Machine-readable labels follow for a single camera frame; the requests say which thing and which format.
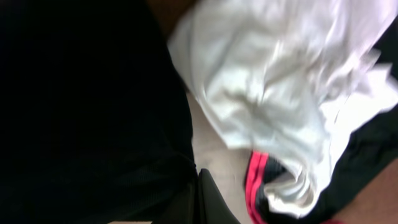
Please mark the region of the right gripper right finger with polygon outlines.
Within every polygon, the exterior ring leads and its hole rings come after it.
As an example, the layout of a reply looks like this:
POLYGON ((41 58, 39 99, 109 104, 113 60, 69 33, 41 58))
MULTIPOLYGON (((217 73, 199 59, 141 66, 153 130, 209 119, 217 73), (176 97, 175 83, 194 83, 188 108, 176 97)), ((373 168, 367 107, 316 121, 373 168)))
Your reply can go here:
POLYGON ((198 209, 201 224, 240 224, 208 169, 202 169, 198 175, 198 209))

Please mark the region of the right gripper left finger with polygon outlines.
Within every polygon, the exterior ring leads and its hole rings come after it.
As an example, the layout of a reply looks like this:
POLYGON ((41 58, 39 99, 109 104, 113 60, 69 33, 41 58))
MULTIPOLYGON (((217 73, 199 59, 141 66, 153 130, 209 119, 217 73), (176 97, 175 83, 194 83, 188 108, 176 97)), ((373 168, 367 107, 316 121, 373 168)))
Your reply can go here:
POLYGON ((196 202, 196 188, 193 184, 188 184, 152 224, 195 224, 196 202))

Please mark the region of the black t-shirt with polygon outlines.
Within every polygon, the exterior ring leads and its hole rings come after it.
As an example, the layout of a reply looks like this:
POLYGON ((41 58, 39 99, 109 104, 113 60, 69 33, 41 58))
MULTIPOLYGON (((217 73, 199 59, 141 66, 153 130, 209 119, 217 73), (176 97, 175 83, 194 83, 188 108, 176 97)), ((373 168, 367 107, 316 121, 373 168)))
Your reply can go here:
POLYGON ((2 223, 156 220, 192 135, 146 2, 1 2, 2 223))

